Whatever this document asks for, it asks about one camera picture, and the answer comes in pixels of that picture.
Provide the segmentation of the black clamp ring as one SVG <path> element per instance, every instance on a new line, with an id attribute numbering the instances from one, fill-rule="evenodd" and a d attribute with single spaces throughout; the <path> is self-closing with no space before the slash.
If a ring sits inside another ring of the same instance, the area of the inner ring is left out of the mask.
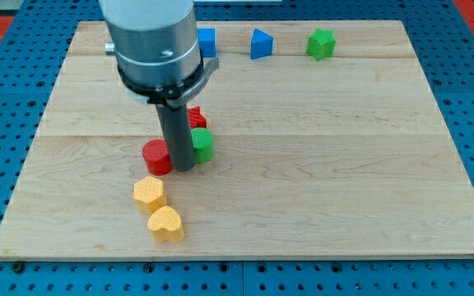
<path id="1" fill-rule="evenodd" d="M 142 86 L 130 80 L 120 66 L 118 74 L 129 93 L 141 104 L 163 105 L 176 109 L 194 99 L 207 85 L 210 76 L 219 68 L 219 58 L 201 64 L 187 78 L 168 86 Z"/>

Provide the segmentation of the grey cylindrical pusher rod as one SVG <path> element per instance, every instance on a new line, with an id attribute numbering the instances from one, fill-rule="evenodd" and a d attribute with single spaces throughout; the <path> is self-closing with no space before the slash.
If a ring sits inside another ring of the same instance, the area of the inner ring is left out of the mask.
<path id="1" fill-rule="evenodd" d="M 196 164 L 191 127 L 186 106 L 176 109 L 157 105 L 156 112 L 173 168 L 189 171 Z"/>

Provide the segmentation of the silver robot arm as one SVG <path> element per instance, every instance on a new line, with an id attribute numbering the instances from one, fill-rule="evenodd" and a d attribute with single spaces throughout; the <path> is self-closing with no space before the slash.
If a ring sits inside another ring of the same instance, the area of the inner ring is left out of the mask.
<path id="1" fill-rule="evenodd" d="M 112 43 L 108 50 L 129 93 L 156 107 L 177 171 L 196 164 L 187 103 L 219 67 L 203 61 L 193 0 L 100 0 Z"/>

